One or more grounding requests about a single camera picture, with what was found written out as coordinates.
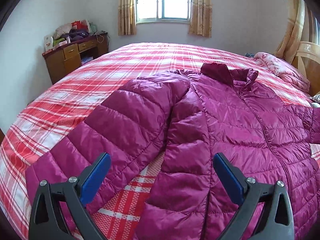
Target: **curtain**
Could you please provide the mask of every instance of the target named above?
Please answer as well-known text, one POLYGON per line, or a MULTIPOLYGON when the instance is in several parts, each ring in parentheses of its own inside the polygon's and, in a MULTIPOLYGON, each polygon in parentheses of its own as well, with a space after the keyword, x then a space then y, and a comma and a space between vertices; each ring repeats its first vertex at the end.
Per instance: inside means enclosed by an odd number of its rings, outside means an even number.
POLYGON ((287 30, 275 55, 291 64, 301 41, 305 16, 305 3, 303 0, 289 0, 289 3, 287 30))
POLYGON ((118 8, 118 35, 136 34, 136 17, 134 0, 119 0, 118 8))
POLYGON ((192 0, 189 34, 211 37, 212 4, 211 0, 192 0))

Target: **folded pink quilt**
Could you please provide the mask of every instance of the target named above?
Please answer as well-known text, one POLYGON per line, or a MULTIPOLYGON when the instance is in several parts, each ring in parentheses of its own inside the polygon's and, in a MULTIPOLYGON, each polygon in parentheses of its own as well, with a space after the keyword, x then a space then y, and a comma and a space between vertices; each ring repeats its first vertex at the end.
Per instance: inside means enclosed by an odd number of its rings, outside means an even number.
POLYGON ((258 52, 254 58, 260 60, 261 63, 265 64, 274 75, 281 78, 283 81, 292 84, 302 92, 309 92, 310 81, 294 66, 265 52, 258 52))

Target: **purple puffer jacket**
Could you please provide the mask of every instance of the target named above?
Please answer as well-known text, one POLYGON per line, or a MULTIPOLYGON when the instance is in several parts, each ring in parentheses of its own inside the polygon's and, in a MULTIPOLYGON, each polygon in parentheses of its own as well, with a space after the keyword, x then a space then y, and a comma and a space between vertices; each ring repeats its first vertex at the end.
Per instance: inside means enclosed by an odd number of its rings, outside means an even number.
MULTIPOLYGON (((320 108, 285 105, 255 82, 253 69, 229 71, 212 63, 201 73, 139 78, 110 95, 27 169, 30 202, 42 179, 66 181, 108 152, 111 169, 87 205, 89 213, 97 212, 165 150, 134 238, 213 240, 238 208, 212 168, 213 155, 223 152, 245 176, 270 184, 284 181, 295 237, 301 239, 319 214, 320 172, 309 143, 320 143, 320 108)), ((73 229, 70 214, 66 217, 73 229)))

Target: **red and white plaid blanket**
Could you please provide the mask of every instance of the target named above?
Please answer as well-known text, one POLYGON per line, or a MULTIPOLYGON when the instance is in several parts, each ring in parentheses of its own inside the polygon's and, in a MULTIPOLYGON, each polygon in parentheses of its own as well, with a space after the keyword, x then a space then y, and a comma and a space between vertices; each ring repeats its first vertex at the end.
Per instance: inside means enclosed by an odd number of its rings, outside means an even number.
MULTIPOLYGON (((20 237, 28 238, 31 212, 25 180, 28 166, 128 80, 170 69, 199 71, 203 63, 213 61, 225 63, 229 68, 256 69, 259 71, 257 80, 271 87, 285 103, 309 106, 304 93, 253 59, 216 49, 166 43, 140 43, 119 48, 53 85, 24 109, 10 127, 0 147, 0 206, 20 237)), ((311 147, 314 158, 320 159, 320 147, 311 147)), ((131 239, 162 160, 163 154, 160 154, 93 215, 108 239, 131 239)), ((74 236, 81 239, 78 231, 74 236)))

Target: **metal screw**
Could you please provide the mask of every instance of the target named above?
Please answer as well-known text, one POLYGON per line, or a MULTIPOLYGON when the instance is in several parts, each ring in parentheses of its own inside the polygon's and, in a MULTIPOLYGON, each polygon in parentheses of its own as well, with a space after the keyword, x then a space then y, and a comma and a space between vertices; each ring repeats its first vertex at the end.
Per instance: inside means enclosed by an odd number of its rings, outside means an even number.
POLYGON ((72 177, 69 178, 69 182, 70 183, 74 183, 74 182, 77 181, 77 179, 78 179, 77 177, 72 176, 72 177))
POLYGON ((46 180, 42 180, 42 181, 40 182, 40 186, 45 186, 45 185, 47 185, 47 181, 46 181, 46 180))
POLYGON ((253 177, 248 177, 247 178, 247 182, 249 182, 250 184, 255 184, 256 183, 256 179, 253 177))
POLYGON ((277 181, 277 185, 280 186, 280 187, 283 187, 284 186, 284 182, 281 181, 281 180, 278 180, 277 181))

